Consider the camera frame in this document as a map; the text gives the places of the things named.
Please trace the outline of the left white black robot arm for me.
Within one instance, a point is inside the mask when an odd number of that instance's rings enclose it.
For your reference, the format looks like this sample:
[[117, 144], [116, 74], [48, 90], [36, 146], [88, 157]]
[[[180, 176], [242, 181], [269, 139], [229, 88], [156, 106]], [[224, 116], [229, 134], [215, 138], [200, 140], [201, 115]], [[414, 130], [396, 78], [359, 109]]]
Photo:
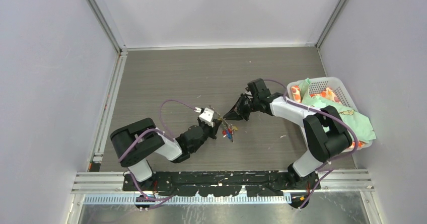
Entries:
[[209, 125], [198, 119], [176, 138], [167, 136], [158, 129], [151, 118], [134, 122], [110, 134], [119, 163], [135, 177], [135, 184], [143, 191], [154, 186], [153, 170], [147, 157], [153, 153], [162, 155], [173, 163], [180, 163], [195, 153], [209, 138], [216, 139], [222, 121], [213, 120]]

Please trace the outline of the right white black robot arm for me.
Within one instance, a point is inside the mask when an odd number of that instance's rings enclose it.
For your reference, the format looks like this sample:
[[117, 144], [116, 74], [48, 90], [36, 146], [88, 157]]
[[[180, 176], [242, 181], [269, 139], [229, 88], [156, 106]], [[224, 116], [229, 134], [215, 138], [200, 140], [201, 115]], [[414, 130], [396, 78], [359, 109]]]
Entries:
[[247, 121], [254, 112], [283, 118], [305, 131], [308, 149], [288, 166], [288, 184], [294, 189], [302, 188], [308, 181], [308, 175], [338, 158], [358, 141], [354, 131], [344, 123], [333, 106], [315, 108], [297, 103], [285, 94], [272, 93], [263, 79], [250, 81], [246, 92], [240, 95], [223, 118]]

